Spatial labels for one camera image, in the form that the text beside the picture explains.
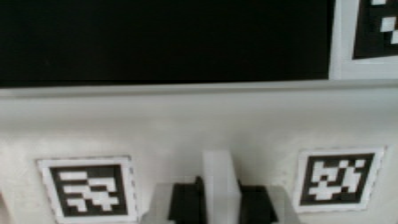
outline black object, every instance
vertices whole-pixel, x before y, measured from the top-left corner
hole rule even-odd
[[[334,0],[5,0],[0,86],[327,79]]]
[[[240,186],[240,190],[240,224],[270,224],[277,222],[277,214],[265,187]]]
[[[387,0],[384,5],[371,5],[371,0],[361,0],[354,59],[398,55],[398,44],[391,43],[393,32],[380,32],[382,18],[394,16],[398,18],[396,0]]]
[[[169,220],[176,224],[206,224],[206,199],[203,179],[194,184],[174,184]]]
[[[242,186],[240,224],[277,222],[268,192],[263,186]],[[206,224],[206,200],[203,179],[194,184],[174,184],[169,220],[176,224]]]

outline white border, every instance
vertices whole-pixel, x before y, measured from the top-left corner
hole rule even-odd
[[[368,207],[370,196],[373,185],[377,181],[378,169],[382,166],[382,157],[386,153],[387,147],[371,147],[371,148],[339,148],[339,149],[318,149],[306,150],[300,153],[299,157],[299,175],[297,175],[297,185],[293,192],[293,207],[299,213],[302,212],[332,212],[332,211],[361,211]],[[300,197],[302,197],[302,187],[304,187],[304,179],[306,179],[306,168],[307,168],[307,158],[309,156],[322,155],[350,155],[350,154],[364,154],[375,153],[373,164],[370,167],[368,181],[364,183],[364,191],[362,198],[357,204],[330,204],[330,205],[300,205]]]
[[[50,173],[52,167],[66,166],[96,166],[96,165],[121,165],[123,172],[123,185],[124,185],[124,195],[126,195],[126,206],[128,215],[114,216],[94,216],[94,217],[64,217],[64,212],[59,203],[59,195],[55,190],[55,183]],[[128,156],[121,157],[92,157],[92,158],[68,158],[68,159],[41,159],[37,160],[37,167],[43,174],[43,182],[48,190],[48,197],[52,203],[52,209],[55,213],[55,220],[60,224],[82,224],[82,223],[117,223],[139,222],[139,212],[137,212],[137,197],[135,197],[135,186],[133,186],[133,168],[131,160]]]

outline black screen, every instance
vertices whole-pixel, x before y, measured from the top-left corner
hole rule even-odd
[[[0,86],[329,77],[332,0],[0,3]]]

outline black square pattern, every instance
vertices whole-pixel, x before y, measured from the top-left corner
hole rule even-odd
[[[128,214],[121,165],[52,167],[66,217]]]
[[[373,156],[309,156],[300,205],[361,203]]]
[[[361,0],[354,59],[398,55],[398,0]],[[384,19],[391,20],[382,27]]]

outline white wall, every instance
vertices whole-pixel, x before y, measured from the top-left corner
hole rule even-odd
[[[231,149],[245,184],[291,196],[302,149],[389,145],[370,208],[307,224],[398,222],[398,81],[0,90],[0,189],[14,224],[53,224],[34,160],[131,155],[139,209],[155,184],[201,175],[201,151]]]

